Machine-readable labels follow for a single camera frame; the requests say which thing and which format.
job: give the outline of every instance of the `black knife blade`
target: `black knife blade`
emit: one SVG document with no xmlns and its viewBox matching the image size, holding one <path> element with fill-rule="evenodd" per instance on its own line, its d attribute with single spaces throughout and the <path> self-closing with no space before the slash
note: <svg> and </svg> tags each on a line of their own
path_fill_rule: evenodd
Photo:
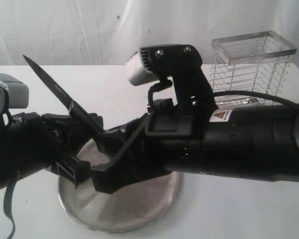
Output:
<svg viewBox="0 0 299 239">
<path fill-rule="evenodd" d="M 33 60 L 23 55 L 24 59 L 39 79 L 49 88 L 49 90 L 59 99 L 59 101 L 68 109 L 69 114 L 91 133 L 92 138 L 105 130 L 95 121 L 76 101 L 74 101 L 62 87 L 57 84 L 48 73 L 46 73 Z"/>
</svg>

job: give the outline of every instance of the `metal plate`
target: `metal plate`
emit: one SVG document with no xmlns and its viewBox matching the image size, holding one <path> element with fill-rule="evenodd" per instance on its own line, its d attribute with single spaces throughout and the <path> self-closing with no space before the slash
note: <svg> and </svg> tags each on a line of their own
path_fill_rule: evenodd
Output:
<svg viewBox="0 0 299 239">
<path fill-rule="evenodd" d="M 89 141 L 79 152 L 81 160 L 91 165 L 108 162 L 94 141 Z M 94 231 L 123 233 L 143 227 L 163 215 L 177 196 L 181 173 L 172 172 L 159 178 L 129 185 L 112 195 L 96 192 L 92 179 L 77 189 L 64 178 L 59 178 L 60 202 L 77 223 Z"/>
</svg>

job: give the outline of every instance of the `white wall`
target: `white wall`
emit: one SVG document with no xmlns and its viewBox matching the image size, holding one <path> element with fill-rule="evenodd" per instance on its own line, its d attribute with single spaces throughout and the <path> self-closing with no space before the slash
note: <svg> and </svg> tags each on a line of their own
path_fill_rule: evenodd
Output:
<svg viewBox="0 0 299 239">
<path fill-rule="evenodd" d="M 0 0 L 0 65 L 124 64 L 140 46 L 275 30 L 298 47 L 299 0 Z"/>
</svg>

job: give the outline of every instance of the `black strap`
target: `black strap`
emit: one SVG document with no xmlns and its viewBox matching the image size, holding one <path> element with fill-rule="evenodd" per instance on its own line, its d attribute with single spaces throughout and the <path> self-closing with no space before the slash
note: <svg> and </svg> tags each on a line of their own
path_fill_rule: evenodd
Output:
<svg viewBox="0 0 299 239">
<path fill-rule="evenodd" d="M 4 200 L 3 200 L 4 214 L 12 222 L 12 231 L 11 231 L 11 233 L 8 236 L 7 239 L 11 239 L 14 235 L 14 232 L 15 232 L 15 224 L 14 224 L 13 215 L 12 215 L 12 196 L 13 196 L 13 191 L 14 191 L 14 187 L 15 187 L 16 182 L 17 182 L 17 174 L 15 174 L 11 178 L 10 182 L 8 183 L 8 185 L 6 187 L 6 190 L 5 190 L 5 194 L 4 194 Z"/>
</svg>

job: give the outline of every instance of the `black cable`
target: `black cable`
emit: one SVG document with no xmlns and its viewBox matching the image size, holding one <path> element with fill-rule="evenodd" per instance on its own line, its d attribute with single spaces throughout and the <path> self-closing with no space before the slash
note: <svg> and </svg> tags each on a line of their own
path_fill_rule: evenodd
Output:
<svg viewBox="0 0 299 239">
<path fill-rule="evenodd" d="M 221 91 L 221 92 L 214 92 L 213 93 L 214 97 L 232 96 L 232 95 L 235 95 L 235 96 L 252 96 L 252 97 L 262 98 L 262 99 L 265 99 L 265 100 L 274 101 L 274 102 L 289 106 L 291 108 L 294 108 L 296 110 L 299 110 L 299 105 L 292 102 L 292 101 L 280 98 L 278 96 L 271 96 L 271 95 L 267 95 L 267 94 L 259 93 L 259 92 L 252 92 L 252 91 Z"/>
</svg>

